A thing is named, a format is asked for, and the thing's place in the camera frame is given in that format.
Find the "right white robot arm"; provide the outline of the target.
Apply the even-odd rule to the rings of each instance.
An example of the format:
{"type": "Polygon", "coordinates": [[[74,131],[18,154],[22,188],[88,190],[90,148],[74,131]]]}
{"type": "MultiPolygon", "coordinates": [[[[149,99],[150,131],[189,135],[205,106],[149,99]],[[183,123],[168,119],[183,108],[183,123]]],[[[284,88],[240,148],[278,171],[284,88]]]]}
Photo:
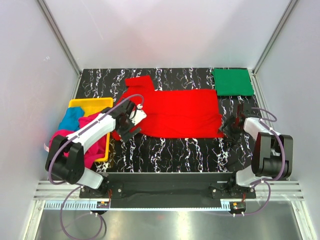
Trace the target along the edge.
{"type": "Polygon", "coordinates": [[[266,109],[240,103],[219,129],[223,141],[234,146],[244,134],[255,140],[250,166],[236,171],[228,181],[227,192],[239,198],[246,188],[286,179],[292,173],[293,137],[275,131],[267,122],[275,123],[277,117],[266,109]]]}

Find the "red t-shirt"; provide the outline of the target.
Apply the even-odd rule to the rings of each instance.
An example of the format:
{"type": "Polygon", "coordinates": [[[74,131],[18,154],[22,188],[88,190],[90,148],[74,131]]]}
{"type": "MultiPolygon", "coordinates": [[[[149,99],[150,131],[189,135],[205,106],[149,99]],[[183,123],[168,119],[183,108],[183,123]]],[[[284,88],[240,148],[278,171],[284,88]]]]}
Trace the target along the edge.
{"type": "Polygon", "coordinates": [[[127,78],[121,99],[142,104],[146,118],[137,126],[155,138],[222,138],[222,115],[214,89],[155,90],[149,75],[127,78]]]}

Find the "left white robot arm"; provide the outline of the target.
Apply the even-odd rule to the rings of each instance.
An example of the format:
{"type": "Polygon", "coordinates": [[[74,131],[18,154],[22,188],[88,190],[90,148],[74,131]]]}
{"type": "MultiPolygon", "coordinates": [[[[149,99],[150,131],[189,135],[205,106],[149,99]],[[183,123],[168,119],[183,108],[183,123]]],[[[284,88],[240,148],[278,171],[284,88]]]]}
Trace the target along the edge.
{"type": "Polygon", "coordinates": [[[85,153],[108,133],[116,132],[127,142],[141,131],[137,125],[146,117],[142,103],[126,99],[112,108],[105,108],[78,131],[55,136],[45,164],[51,183],[86,186],[95,197],[103,198],[108,186],[102,175],[85,167],[85,153]]]}

